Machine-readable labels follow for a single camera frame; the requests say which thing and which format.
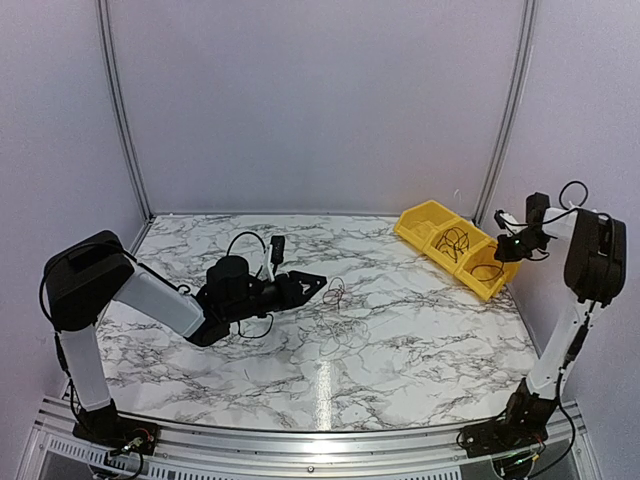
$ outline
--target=yellow storage tray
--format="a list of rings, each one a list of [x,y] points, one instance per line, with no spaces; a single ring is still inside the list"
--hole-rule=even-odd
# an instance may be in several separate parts
[[[520,269],[519,262],[495,260],[497,242],[435,200],[406,210],[394,231],[484,301],[513,280]]]

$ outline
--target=metal corner post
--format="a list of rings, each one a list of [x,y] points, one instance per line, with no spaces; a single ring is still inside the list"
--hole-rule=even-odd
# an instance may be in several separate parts
[[[122,144],[122,151],[124,153],[129,178],[131,179],[131,185],[136,196],[138,207],[140,208],[140,212],[142,213],[145,223],[149,223],[153,219],[154,214],[151,209],[151,205],[149,204],[149,197],[142,179],[142,171],[140,169],[140,164],[138,163],[138,156],[136,154],[133,137],[129,128],[124,98],[120,87],[120,77],[118,75],[118,68],[116,64],[116,53],[113,43],[113,32],[111,29],[108,0],[96,0],[96,8],[98,14],[98,28],[100,30],[100,45],[106,68],[107,85],[109,87],[109,94],[115,115],[118,136],[120,137],[120,142]]]
[[[522,9],[522,22],[520,24],[520,38],[516,51],[515,64],[511,76],[511,85],[509,86],[509,94],[507,96],[507,104],[502,116],[502,123],[496,139],[496,145],[491,157],[491,163],[484,184],[476,203],[476,209],[473,214],[473,222],[480,225],[489,209],[489,203],[493,197],[500,170],[507,155],[509,139],[511,131],[516,119],[516,111],[522,98],[524,90],[527,69],[529,67],[529,59],[531,57],[531,47],[533,44],[533,33],[535,28],[536,13],[538,9],[538,0],[525,0]]]

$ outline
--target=white wall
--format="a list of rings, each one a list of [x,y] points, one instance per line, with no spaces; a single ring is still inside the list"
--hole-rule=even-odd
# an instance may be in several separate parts
[[[490,215],[523,218],[525,197],[579,178],[588,207],[627,223],[627,283],[587,339],[571,380],[606,480],[638,477],[640,455],[640,3],[541,2],[523,102]],[[495,233],[493,220],[485,226]],[[538,344],[562,309],[566,245],[513,283]]]
[[[108,100],[94,3],[0,4],[0,476],[14,478],[62,373],[37,289],[49,256],[142,226]]]
[[[473,213],[523,1],[111,3],[157,211]]]

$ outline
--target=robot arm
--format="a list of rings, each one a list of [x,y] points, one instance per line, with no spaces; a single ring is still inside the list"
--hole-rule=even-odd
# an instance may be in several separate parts
[[[570,302],[542,356],[511,395],[504,416],[461,431],[460,446],[469,457],[500,454],[548,438],[547,422],[560,404],[562,390],[589,330],[625,281],[623,222],[583,208],[553,208],[549,197],[541,193],[527,198],[526,211],[524,224],[503,211],[496,212],[498,225],[509,233],[498,236],[495,259],[532,259],[534,251],[544,253],[552,238],[569,242],[564,281]],[[529,471],[527,464],[512,466]],[[500,476],[522,478],[515,473],[509,476],[511,473]]]
[[[325,277],[303,272],[275,275],[283,250],[284,237],[274,236],[261,273],[269,271],[260,278],[249,273],[244,258],[221,258],[207,270],[206,283],[195,296],[139,263],[112,232],[98,233],[51,258],[41,301],[46,286],[58,357],[81,405],[74,434],[121,447],[116,440],[128,439],[135,430],[157,429],[120,417],[109,394],[95,331],[98,315],[109,302],[129,305],[207,347],[226,337],[231,323],[300,307],[326,285]]]

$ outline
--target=marble tabletop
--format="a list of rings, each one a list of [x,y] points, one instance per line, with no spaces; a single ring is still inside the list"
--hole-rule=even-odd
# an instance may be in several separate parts
[[[138,257],[172,282],[206,269],[244,230],[286,236],[280,271],[341,278],[275,315],[271,332],[208,348],[113,303],[98,330],[105,374],[123,411],[182,422],[298,431],[438,425],[499,413],[536,354],[506,290],[488,303],[394,233],[394,218],[240,215],[158,217]],[[260,264],[243,237],[234,253]],[[257,336],[268,320],[242,322]]]

